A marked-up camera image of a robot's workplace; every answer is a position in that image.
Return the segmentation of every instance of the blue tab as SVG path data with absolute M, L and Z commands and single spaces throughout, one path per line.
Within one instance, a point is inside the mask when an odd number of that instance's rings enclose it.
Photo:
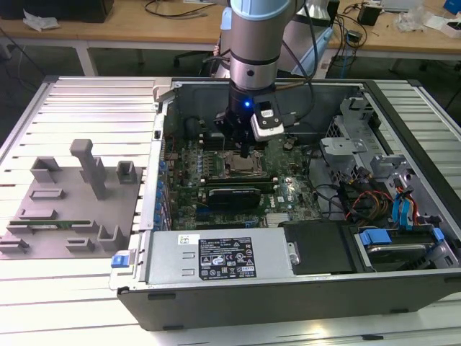
M 360 236 L 360 240 L 362 240 L 362 244 L 363 244 L 364 246 L 367 247 L 368 245 L 370 245 L 370 244 L 372 243 L 372 241 L 371 241 L 371 239 L 370 239 L 370 237 L 368 236 L 368 234 L 367 234 L 366 231 L 365 231 L 365 232 L 362 232 L 361 234 L 359 234 L 359 236 Z
M 392 244 L 388 231 L 385 229 L 366 229 L 360 234 L 363 245 Z
M 408 225 L 408 212 L 409 211 L 410 211 L 410 201 L 404 200 L 403 207 L 402 207 L 402 213 L 400 213 L 400 225 L 405 227 L 406 229 L 411 229 L 411 227 Z
M 128 264 L 129 260 L 130 260 L 130 255 L 116 254 L 115 256 L 112 257 L 112 262 L 110 266 L 112 268 L 128 268 L 130 266 Z
M 392 207 L 392 220 L 394 222 L 398 221 L 398 209 L 400 207 L 400 195 L 397 195 L 394 199 L 394 206 Z
M 440 243 L 445 239 L 445 235 L 443 234 L 441 229 L 436 227 L 432 231 L 434 232 L 435 239 L 437 239 L 437 243 Z

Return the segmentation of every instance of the computer case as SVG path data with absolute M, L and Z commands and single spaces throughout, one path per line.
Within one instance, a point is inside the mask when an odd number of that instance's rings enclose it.
M 24 9 L 39 17 L 103 23 L 113 4 L 114 0 L 1 0 L 0 16 L 3 19 L 21 19 Z

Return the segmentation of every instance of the white sticker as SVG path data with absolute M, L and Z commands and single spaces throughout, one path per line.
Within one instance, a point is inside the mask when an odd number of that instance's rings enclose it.
M 199 234 L 180 234 L 178 235 L 178 245 L 198 245 Z

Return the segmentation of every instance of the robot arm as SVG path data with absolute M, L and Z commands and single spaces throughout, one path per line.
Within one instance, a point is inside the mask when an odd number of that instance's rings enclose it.
M 304 0 L 222 0 L 232 7 L 229 105 L 215 124 L 248 156 L 257 141 L 284 132 L 275 79 L 285 26 Z

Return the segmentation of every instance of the wooden desk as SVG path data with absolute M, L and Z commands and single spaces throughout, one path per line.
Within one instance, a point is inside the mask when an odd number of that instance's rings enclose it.
M 340 13 L 357 0 L 341 0 Z M 18 44 L 64 46 L 76 49 L 86 76 L 96 76 L 97 69 L 88 52 L 89 48 L 132 48 L 167 50 L 212 50 L 220 34 L 223 8 L 213 6 L 204 12 L 208 15 L 196 19 L 172 20 L 153 16 L 144 10 L 146 0 L 115 0 L 114 8 L 105 23 L 92 24 L 60 21 L 56 30 L 37 32 L 20 20 L 0 20 L 1 27 Z M 444 0 L 426 0 L 428 9 L 444 14 Z M 165 0 L 160 13 L 181 13 L 203 5 L 184 4 L 182 0 Z M 357 18 L 358 10 L 349 13 Z M 425 32 L 399 32 L 393 24 L 396 14 L 382 14 L 374 27 L 367 27 L 366 44 L 357 51 L 358 56 L 380 58 L 415 58 L 426 60 L 461 60 L 461 40 L 450 39 L 441 32 L 427 28 Z M 350 30 L 362 31 L 352 21 L 346 21 Z M 10 44 L 0 37 L 0 45 Z M 321 66 L 328 66 L 336 54 L 339 39 L 331 40 Z M 319 70 L 318 77 L 326 70 Z
M 437 15 L 442 15 L 444 0 L 426 0 L 427 9 Z M 339 13 L 357 0 L 341 0 Z M 359 10 L 352 10 L 348 16 L 357 20 Z M 426 31 L 399 32 L 394 25 L 397 14 L 383 13 L 378 17 L 374 27 L 366 26 L 368 39 L 360 50 L 392 51 L 404 53 L 435 53 L 435 54 L 461 54 L 461 40 L 447 37 L 438 30 L 427 27 Z M 346 28 L 363 32 L 363 29 L 346 20 Z M 335 25 L 335 32 L 339 34 L 339 27 Z M 337 48 L 339 39 L 335 37 L 331 41 L 331 47 Z
M 76 49 L 86 76 L 96 76 L 97 69 L 89 48 L 133 48 L 167 50 L 213 50 L 220 35 L 221 6 L 206 9 L 206 17 L 165 19 L 144 10 L 146 0 L 115 0 L 104 23 L 59 21 L 60 28 L 37 32 L 22 20 L 2 20 L 0 26 L 21 45 L 49 45 Z M 158 11 L 175 14 L 203 5 L 168 0 L 158 5 Z M 0 36 L 0 44 L 11 44 Z
M 342 13 L 348 5 L 355 3 L 357 0 L 341 0 L 339 13 Z M 452 16 L 443 9 L 443 4 L 444 0 L 425 2 L 428 11 L 435 15 Z M 347 16 L 357 20 L 358 14 L 359 10 L 352 10 Z M 449 38 L 429 27 L 423 32 L 399 32 L 394 25 L 397 16 L 398 14 L 395 13 L 383 13 L 378 17 L 375 26 L 365 26 L 368 34 L 367 42 L 356 52 L 356 56 L 397 59 L 391 69 L 397 68 L 401 59 L 461 60 L 461 40 Z M 350 19 L 345 19 L 345 26 L 348 30 L 364 33 L 364 30 Z M 317 79 L 325 78 L 331 59 L 338 52 L 341 37 L 338 25 L 334 25 L 334 31 L 335 34 L 323 54 L 315 75 Z

